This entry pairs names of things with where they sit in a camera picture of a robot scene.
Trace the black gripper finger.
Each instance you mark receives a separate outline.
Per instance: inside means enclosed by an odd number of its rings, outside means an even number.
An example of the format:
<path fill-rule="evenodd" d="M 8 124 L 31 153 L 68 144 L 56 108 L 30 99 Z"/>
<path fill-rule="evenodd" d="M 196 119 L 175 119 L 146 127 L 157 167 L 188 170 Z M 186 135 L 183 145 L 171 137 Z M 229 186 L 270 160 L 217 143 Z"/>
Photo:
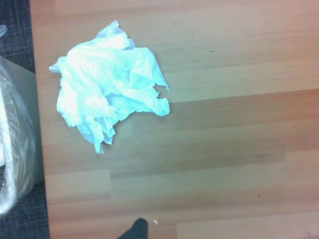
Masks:
<path fill-rule="evenodd" d="M 138 218 L 132 227 L 125 231 L 118 239 L 148 239 L 149 225 L 147 220 Z"/>

